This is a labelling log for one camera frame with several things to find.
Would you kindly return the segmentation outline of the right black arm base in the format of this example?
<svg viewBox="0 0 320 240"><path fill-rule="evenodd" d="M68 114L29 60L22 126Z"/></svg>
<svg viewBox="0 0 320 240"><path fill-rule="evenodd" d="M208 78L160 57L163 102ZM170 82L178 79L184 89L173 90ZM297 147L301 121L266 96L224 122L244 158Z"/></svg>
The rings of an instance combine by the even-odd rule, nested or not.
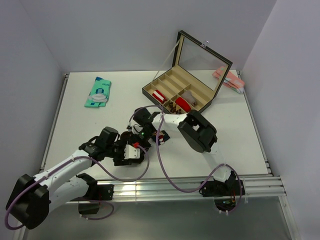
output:
<svg viewBox="0 0 320 240"><path fill-rule="evenodd" d="M246 193L243 181L237 178L225 182L209 180L198 192L202 197L218 197L214 204L219 212L225 214L232 212L237 206L237 197L241 200Z"/></svg>

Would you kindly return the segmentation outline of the navy patterned sock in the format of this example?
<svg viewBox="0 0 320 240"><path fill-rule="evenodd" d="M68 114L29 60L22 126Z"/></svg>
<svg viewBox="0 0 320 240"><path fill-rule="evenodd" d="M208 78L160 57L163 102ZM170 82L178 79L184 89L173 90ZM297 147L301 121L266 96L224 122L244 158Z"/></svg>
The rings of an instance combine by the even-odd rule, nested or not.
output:
<svg viewBox="0 0 320 240"><path fill-rule="evenodd" d="M169 139L170 139L169 134L165 130L161 130L158 136L158 145L163 145Z"/></svg>

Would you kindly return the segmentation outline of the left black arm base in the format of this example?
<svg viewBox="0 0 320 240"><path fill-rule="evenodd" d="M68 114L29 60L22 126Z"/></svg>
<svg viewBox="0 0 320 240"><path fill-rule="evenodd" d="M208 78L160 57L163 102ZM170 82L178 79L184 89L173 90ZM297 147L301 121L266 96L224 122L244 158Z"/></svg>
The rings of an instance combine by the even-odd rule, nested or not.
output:
<svg viewBox="0 0 320 240"><path fill-rule="evenodd" d="M82 218L91 221L103 220L110 217L114 211L114 205L109 202L113 199L113 184L97 184L90 186L87 193L82 197L77 197L74 201L78 202L78 213ZM109 206L110 212L105 216L91 217L96 215L102 207Z"/></svg>

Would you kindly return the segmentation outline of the dark brown sock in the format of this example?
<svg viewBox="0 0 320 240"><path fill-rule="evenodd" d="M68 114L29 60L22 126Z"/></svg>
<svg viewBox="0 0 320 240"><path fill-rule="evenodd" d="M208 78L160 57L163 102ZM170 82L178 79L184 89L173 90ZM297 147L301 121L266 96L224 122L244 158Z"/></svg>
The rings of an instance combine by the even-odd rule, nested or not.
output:
<svg viewBox="0 0 320 240"><path fill-rule="evenodd" d="M121 135L120 135L120 140L124 141L127 144L133 144L135 143L135 134L133 134L132 131L124 131Z"/></svg>

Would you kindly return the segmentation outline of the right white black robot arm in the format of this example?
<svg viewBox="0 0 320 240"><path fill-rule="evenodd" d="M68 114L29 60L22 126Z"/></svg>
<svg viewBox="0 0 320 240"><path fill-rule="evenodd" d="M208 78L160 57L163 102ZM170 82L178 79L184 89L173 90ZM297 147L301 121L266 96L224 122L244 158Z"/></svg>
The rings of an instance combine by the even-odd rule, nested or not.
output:
<svg viewBox="0 0 320 240"><path fill-rule="evenodd" d="M129 121L152 129L156 133L156 143L159 143L160 130L178 131L188 145L196 152L203 155L208 163L214 165L209 176L201 183L202 188L210 177L216 184L217 191L222 195L229 194L234 183L239 179L236 171L226 163L219 146L216 128L197 110L183 114L166 114L156 111L150 113L147 107L135 110Z"/></svg>

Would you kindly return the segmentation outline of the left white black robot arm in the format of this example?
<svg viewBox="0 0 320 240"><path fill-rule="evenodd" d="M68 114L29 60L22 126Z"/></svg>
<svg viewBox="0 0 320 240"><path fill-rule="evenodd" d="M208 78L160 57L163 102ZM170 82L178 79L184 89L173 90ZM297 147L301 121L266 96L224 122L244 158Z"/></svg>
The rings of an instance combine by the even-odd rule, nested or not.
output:
<svg viewBox="0 0 320 240"><path fill-rule="evenodd" d="M105 158L111 158L116 167L140 164L149 159L149 148L149 139L143 134L119 134L114 128L105 127L58 165L34 176L19 177L5 207L5 227L13 231L22 227L32 230L51 211L70 200L96 202L97 180L83 171L94 165L101 167Z"/></svg>

